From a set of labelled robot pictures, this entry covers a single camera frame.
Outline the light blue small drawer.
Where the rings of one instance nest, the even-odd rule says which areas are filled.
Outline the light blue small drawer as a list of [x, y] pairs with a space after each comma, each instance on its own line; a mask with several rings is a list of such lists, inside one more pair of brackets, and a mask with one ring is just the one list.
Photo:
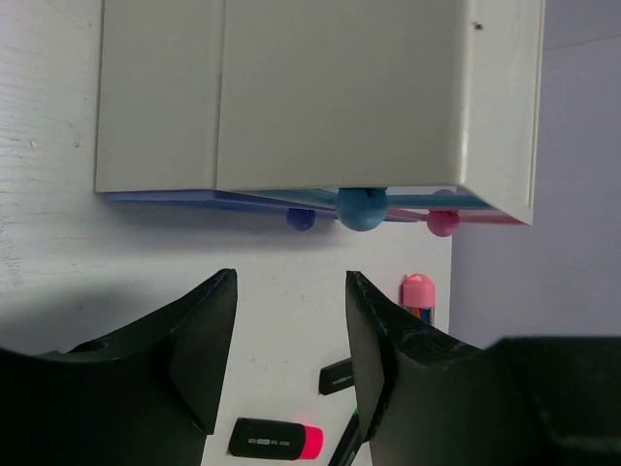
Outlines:
[[[253, 189], [259, 190], [302, 190], [302, 189]], [[388, 192], [386, 187], [341, 187], [334, 207], [339, 222], [346, 228], [366, 232], [386, 221], [388, 214]]]

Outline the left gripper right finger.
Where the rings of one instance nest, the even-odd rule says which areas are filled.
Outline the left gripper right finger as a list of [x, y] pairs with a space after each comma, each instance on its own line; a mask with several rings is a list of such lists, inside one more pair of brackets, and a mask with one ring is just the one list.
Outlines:
[[479, 349], [345, 279], [360, 428], [376, 465], [616, 465], [620, 341], [505, 338]]

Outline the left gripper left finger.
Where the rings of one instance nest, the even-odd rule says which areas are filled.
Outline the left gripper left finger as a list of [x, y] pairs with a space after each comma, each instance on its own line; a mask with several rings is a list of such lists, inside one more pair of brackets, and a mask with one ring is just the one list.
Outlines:
[[5, 465], [198, 465], [213, 433], [238, 276], [74, 349], [1, 353]]

